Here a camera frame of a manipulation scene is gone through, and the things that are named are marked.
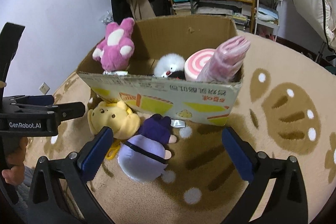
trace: wall outlet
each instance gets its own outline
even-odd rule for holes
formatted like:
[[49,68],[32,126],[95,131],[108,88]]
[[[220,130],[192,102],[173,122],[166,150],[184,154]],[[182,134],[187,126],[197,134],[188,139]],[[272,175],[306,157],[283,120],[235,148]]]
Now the wall outlet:
[[46,83],[43,82],[43,84],[40,86],[40,91],[46,95],[48,91],[50,90],[50,87]]

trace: yellow plush bear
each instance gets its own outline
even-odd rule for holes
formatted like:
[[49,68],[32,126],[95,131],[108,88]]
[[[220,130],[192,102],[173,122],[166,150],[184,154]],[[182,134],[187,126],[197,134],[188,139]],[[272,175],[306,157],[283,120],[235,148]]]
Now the yellow plush bear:
[[133,113],[124,101],[116,104],[102,101],[95,109],[90,109],[87,116],[92,134],[98,134],[104,126],[113,130],[113,137],[116,140],[106,155],[109,160],[118,152],[120,142],[132,137],[140,127],[140,117]]

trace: screw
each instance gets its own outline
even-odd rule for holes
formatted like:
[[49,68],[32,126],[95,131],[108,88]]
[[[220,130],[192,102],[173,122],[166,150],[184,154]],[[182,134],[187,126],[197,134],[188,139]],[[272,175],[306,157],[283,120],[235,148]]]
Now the screw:
[[297,158],[294,157],[294,156],[290,156],[290,157],[289,157],[289,160],[290,160],[291,162],[297,162]]
[[39,158],[39,163],[43,163],[47,159],[46,156],[42,156]]
[[261,159],[265,159],[267,158],[267,154],[265,152],[258,152],[258,157],[261,158]]
[[77,153],[76,152],[71,152],[69,154],[69,159],[71,159],[71,160],[75,159],[76,157],[77,157]]

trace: gray fabric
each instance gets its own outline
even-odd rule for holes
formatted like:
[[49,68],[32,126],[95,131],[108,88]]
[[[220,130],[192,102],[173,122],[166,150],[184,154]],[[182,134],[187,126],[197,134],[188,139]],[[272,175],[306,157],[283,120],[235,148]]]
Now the gray fabric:
[[28,223],[28,196],[29,190],[33,179],[34,170],[25,166],[25,178],[23,183],[16,187],[16,192],[19,197],[19,201],[14,205],[15,212],[19,217],[25,222]]

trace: human hand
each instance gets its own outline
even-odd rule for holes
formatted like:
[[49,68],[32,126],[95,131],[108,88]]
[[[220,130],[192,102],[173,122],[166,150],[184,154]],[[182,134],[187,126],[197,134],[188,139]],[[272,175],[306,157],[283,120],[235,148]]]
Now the human hand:
[[5,181],[11,185],[20,185],[25,178],[25,166],[23,161],[26,158],[27,145],[28,138],[21,138],[19,148],[6,157],[7,164],[14,166],[10,170],[2,170],[2,176]]
[[0,81],[0,89],[4,88],[7,84],[4,83],[3,81]]

